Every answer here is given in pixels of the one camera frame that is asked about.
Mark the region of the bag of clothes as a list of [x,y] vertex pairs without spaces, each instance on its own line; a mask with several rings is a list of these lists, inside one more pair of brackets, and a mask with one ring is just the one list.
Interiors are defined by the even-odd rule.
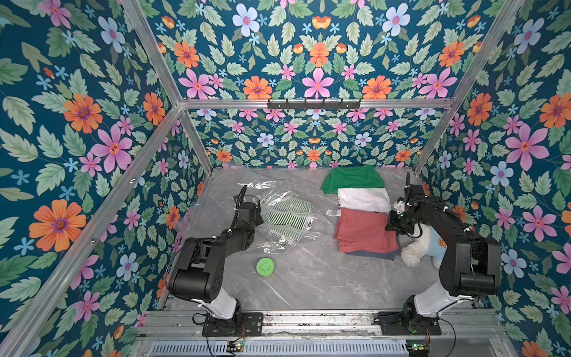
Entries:
[[335,224],[327,216],[332,201],[283,179],[259,179],[248,184],[261,208],[255,246],[266,254],[281,254],[301,243],[331,239]]

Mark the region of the navy blue garment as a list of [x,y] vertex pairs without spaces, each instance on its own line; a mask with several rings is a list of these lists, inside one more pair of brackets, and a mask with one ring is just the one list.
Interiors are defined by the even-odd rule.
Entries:
[[391,251],[388,253],[378,253],[378,252],[370,252],[370,251],[353,251],[353,252],[347,252],[346,255],[349,256],[354,256],[354,257],[371,257],[371,258],[376,258],[376,259],[382,259],[382,260],[395,260],[395,258],[397,256],[399,256],[400,254],[400,250],[397,249],[395,251]]

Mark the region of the red garment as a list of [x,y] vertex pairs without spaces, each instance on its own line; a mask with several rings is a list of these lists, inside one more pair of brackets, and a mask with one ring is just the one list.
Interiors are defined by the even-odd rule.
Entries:
[[388,214],[340,209],[340,217],[335,231],[339,251],[354,253],[365,251],[376,254],[389,254],[399,250],[394,231],[386,229]]

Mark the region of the green tank top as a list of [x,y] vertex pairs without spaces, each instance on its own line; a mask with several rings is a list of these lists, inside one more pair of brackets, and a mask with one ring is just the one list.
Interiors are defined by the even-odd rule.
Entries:
[[321,190],[325,194],[336,194],[342,188],[385,188],[385,181],[376,168],[370,165],[331,169]]

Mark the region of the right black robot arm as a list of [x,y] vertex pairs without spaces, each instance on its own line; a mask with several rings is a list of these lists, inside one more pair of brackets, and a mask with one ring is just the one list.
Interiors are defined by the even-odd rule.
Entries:
[[501,247],[462,221],[439,197],[428,196],[420,184],[405,182],[404,196],[389,213],[387,231],[412,241],[401,249],[407,266],[429,256],[438,281],[413,295],[403,306],[407,323],[437,320],[458,303],[495,295],[501,287]]

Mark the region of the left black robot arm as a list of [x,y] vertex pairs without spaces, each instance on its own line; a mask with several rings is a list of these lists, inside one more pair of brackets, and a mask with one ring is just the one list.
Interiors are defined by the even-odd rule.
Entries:
[[233,200],[234,216],[222,233],[210,237],[186,239],[178,253],[167,282],[167,290],[181,300],[204,309],[207,316],[219,321],[239,321],[239,301],[222,287],[226,258],[250,248],[257,227],[263,224],[258,199],[246,199],[248,187]]

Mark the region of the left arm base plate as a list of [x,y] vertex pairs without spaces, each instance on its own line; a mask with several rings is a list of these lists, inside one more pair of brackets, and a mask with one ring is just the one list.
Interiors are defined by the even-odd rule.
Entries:
[[202,329],[203,337],[261,336],[264,315],[261,312],[237,312],[229,320],[207,317]]

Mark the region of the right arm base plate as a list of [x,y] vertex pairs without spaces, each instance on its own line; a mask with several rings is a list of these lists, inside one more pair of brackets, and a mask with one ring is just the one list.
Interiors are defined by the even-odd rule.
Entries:
[[425,318],[405,312],[379,312],[373,324],[384,336],[441,336],[438,318]]

